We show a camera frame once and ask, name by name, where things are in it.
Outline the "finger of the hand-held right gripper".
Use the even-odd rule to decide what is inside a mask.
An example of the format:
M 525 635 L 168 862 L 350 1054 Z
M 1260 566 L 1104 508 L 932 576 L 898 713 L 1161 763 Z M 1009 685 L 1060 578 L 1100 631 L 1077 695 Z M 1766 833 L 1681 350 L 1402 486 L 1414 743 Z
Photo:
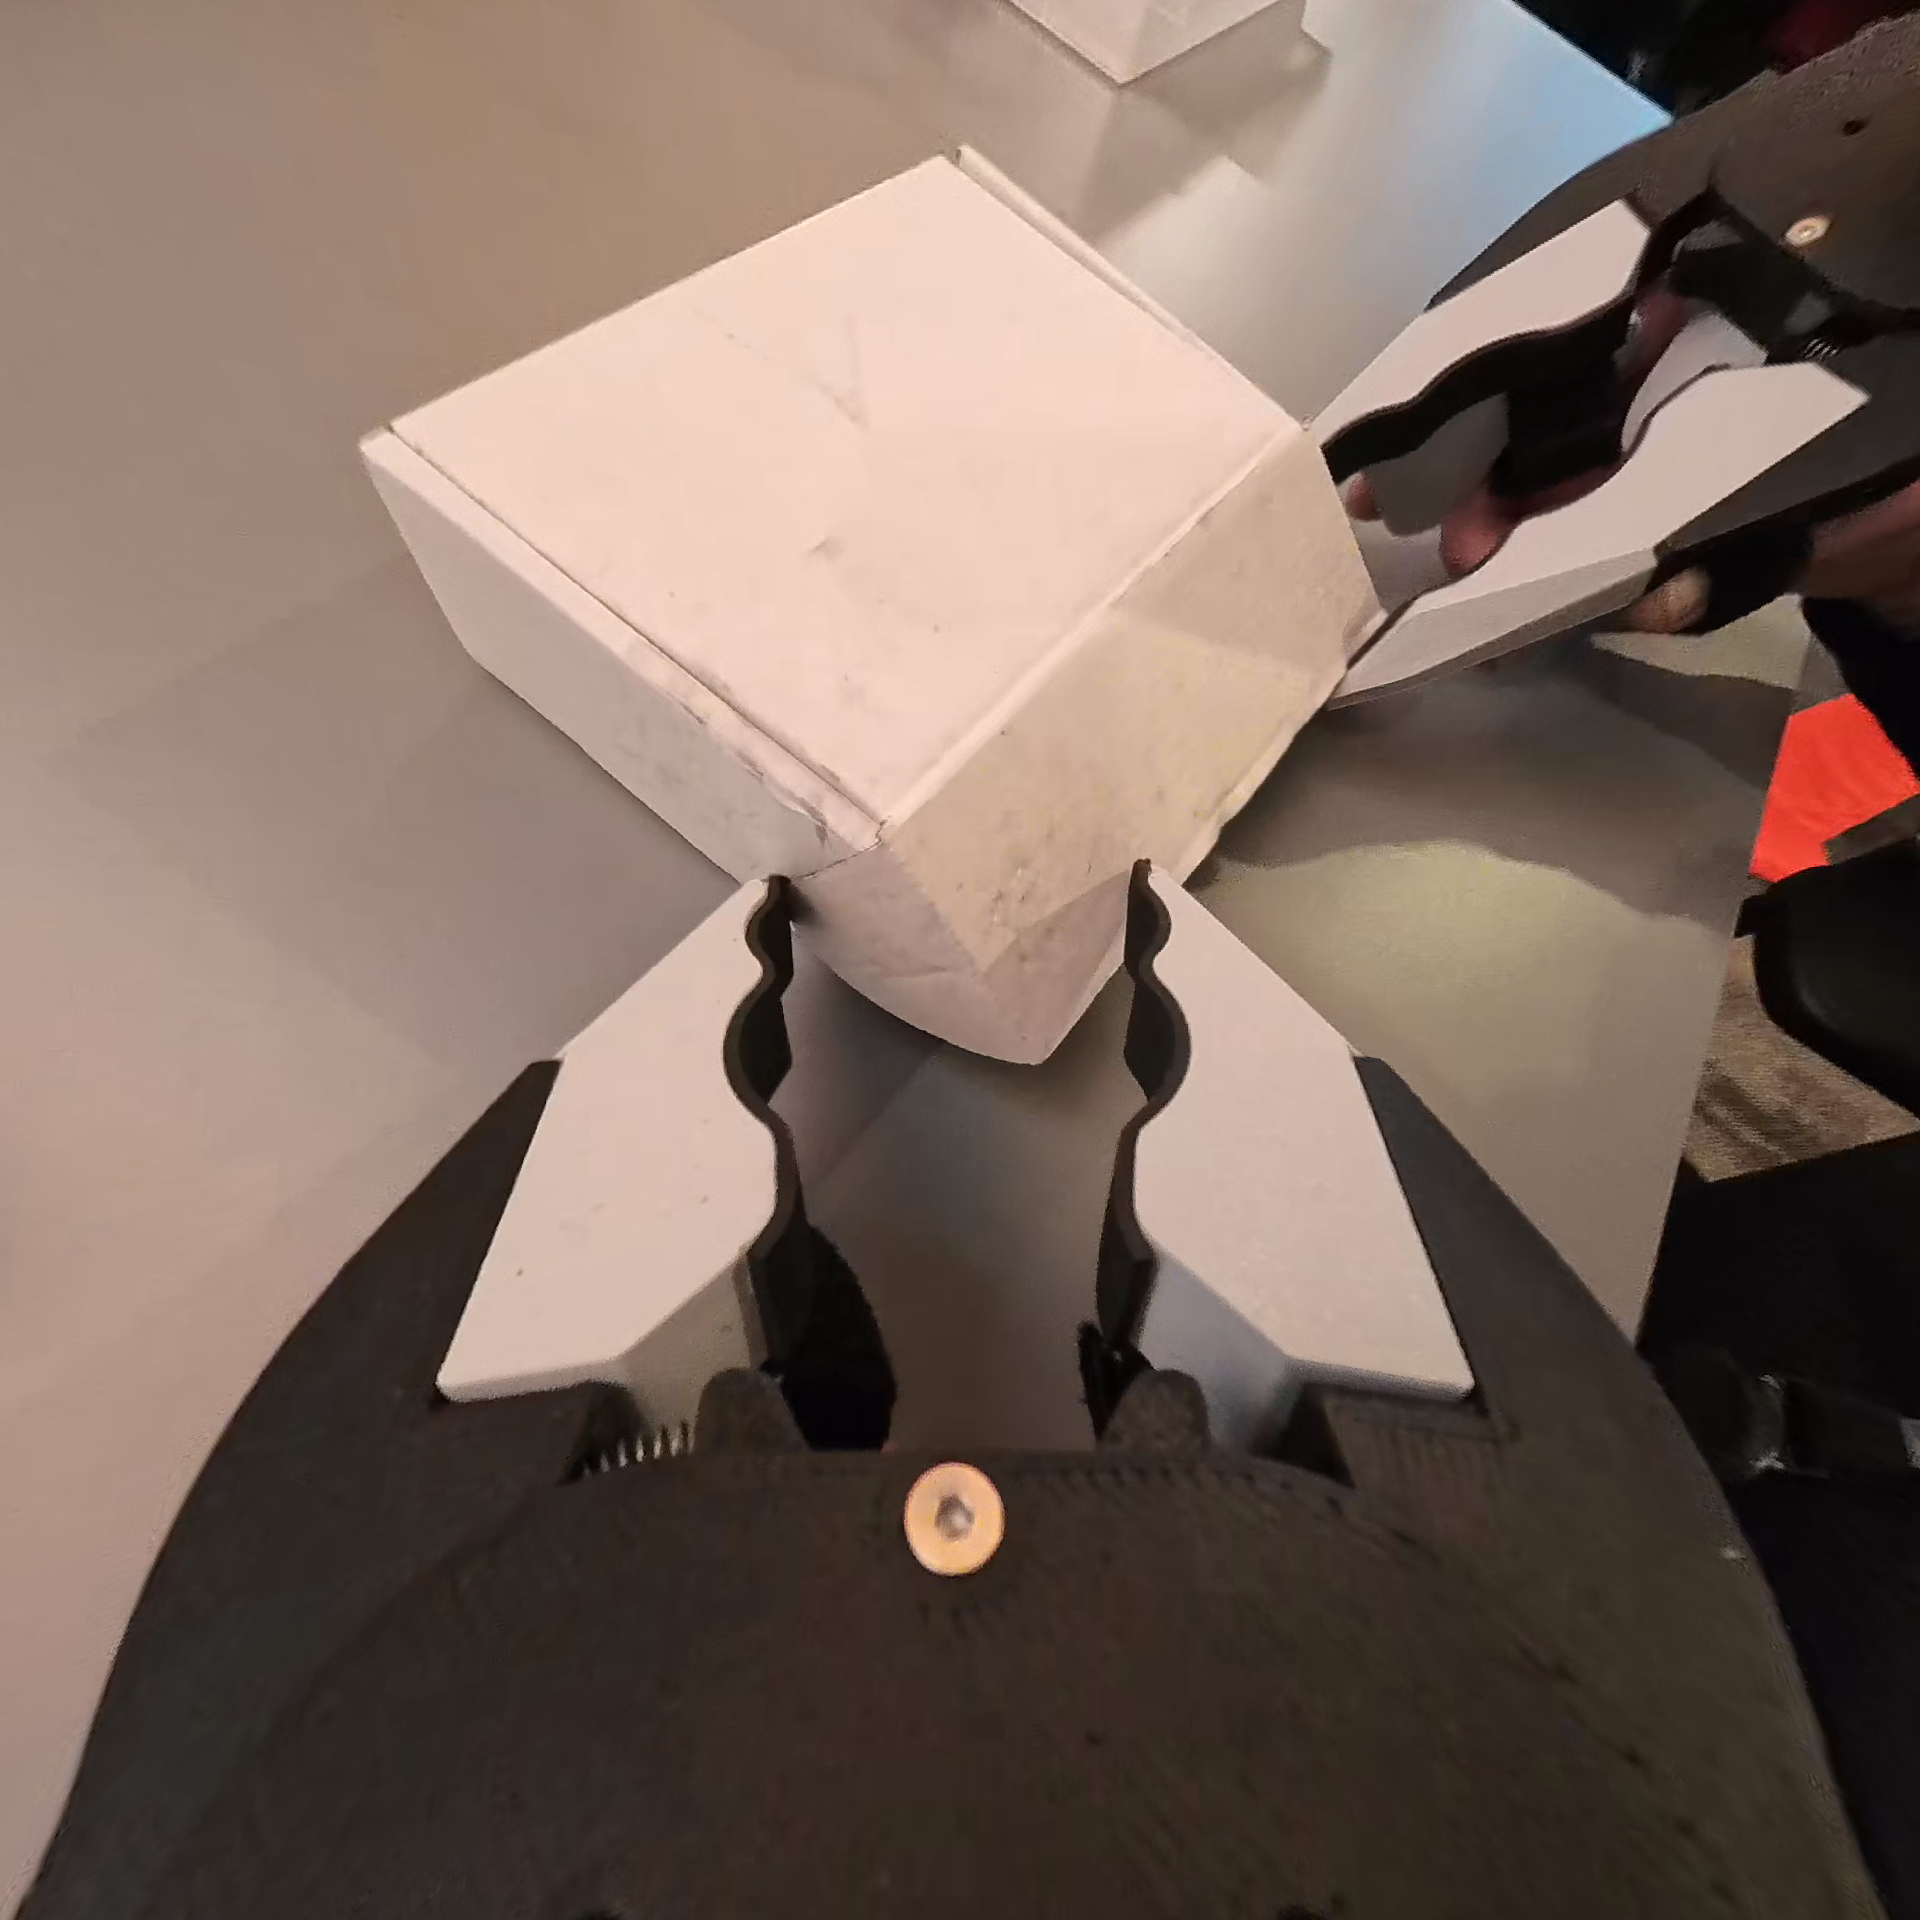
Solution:
M 1312 422 L 1331 480 L 1420 455 L 1580 354 L 1635 290 L 1648 244 L 1639 213 L 1616 200 L 1431 302 Z
M 1646 417 L 1592 493 L 1524 521 L 1474 571 L 1409 601 L 1331 690 L 1354 708 L 1626 612 L 1657 580 L 1838 514 L 1869 478 L 1867 358 L 1711 367 Z

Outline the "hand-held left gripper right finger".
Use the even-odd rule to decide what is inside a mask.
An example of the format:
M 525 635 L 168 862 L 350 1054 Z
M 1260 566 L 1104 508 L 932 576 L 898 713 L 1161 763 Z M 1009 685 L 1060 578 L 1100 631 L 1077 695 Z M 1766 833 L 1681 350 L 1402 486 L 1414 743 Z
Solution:
M 1128 877 L 1120 962 L 1137 1105 L 1098 1242 L 1094 1432 L 1148 1375 L 1192 1381 L 1225 1448 L 1274 1446 L 1312 1389 L 1465 1404 L 1369 1063 L 1154 862 Z

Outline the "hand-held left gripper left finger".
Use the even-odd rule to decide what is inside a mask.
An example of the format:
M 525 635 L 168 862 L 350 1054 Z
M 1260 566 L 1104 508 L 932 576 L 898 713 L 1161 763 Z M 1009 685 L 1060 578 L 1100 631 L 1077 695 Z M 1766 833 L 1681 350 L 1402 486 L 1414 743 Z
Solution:
M 787 888 L 740 886 L 577 1033 L 438 1390 L 471 1404 L 577 1384 L 694 1406 L 779 1365 L 800 1283 L 800 1170 L 774 1111 L 793 1052 Z

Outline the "clear plastic container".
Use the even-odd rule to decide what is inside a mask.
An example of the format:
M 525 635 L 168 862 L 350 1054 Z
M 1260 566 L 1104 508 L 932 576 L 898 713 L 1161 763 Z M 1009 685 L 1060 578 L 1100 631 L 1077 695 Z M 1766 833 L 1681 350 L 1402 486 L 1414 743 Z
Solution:
M 1268 15 L 1300 27 L 1304 3 L 1009 3 L 1109 85 L 1133 85 Z

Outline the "white cardboard box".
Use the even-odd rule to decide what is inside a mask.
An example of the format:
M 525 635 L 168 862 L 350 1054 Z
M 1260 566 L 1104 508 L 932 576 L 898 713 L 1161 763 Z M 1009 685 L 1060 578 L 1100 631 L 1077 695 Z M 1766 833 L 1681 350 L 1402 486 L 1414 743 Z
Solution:
M 360 457 L 453 636 L 821 962 L 1043 1063 L 1381 609 L 1312 437 L 983 156 Z

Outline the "person's right forearm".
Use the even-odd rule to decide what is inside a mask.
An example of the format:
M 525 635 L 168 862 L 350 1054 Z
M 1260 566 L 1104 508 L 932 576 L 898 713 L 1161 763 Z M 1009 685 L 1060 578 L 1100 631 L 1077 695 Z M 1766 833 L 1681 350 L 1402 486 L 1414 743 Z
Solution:
M 1806 596 L 1807 632 L 1835 665 L 1845 692 L 1918 775 L 1918 636 L 1858 601 Z

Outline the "person's right hand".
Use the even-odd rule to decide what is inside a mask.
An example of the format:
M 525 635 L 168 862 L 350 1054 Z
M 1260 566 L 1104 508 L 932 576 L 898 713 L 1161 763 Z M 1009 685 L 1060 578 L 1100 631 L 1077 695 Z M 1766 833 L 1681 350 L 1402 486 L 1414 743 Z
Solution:
M 1719 367 L 1671 388 L 1651 410 L 1632 455 L 1524 499 L 1492 485 L 1461 500 L 1439 524 L 1438 554 L 1460 588 L 1434 588 L 1409 604 L 1364 656 L 1375 679 L 1394 668 L 1454 665 L 1425 638 L 1438 616 L 1492 615 L 1493 590 L 1524 588 L 1540 601 L 1540 636 L 1575 627 L 1655 636 L 1703 635 L 1727 625 L 1719 603 L 1735 566 L 1663 563 L 1660 540 L 1707 506 L 1713 465 L 1755 453 L 1755 430 L 1732 426 L 1732 405 L 1748 388 L 1777 386 L 1785 368 Z M 1848 601 L 1916 631 L 1916 485 L 1821 524 L 1772 532 L 1755 571 L 1785 571 L 1785 593 Z

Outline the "red object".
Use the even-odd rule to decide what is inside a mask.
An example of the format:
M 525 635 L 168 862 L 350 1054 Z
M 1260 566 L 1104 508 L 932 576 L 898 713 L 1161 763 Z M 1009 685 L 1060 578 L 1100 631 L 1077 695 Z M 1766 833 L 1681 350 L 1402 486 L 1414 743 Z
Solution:
M 1916 798 L 1907 761 L 1851 695 L 1801 708 L 1782 733 L 1748 877 L 1777 884 L 1829 867 L 1832 845 Z

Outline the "person's dark clothing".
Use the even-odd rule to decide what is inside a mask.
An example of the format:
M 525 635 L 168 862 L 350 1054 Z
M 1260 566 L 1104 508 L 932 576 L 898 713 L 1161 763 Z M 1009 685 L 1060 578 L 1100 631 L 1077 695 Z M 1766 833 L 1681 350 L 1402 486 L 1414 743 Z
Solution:
M 1861 1857 L 1918 1912 L 1916 1134 L 1679 1178 L 1638 1351 L 1787 1627 Z

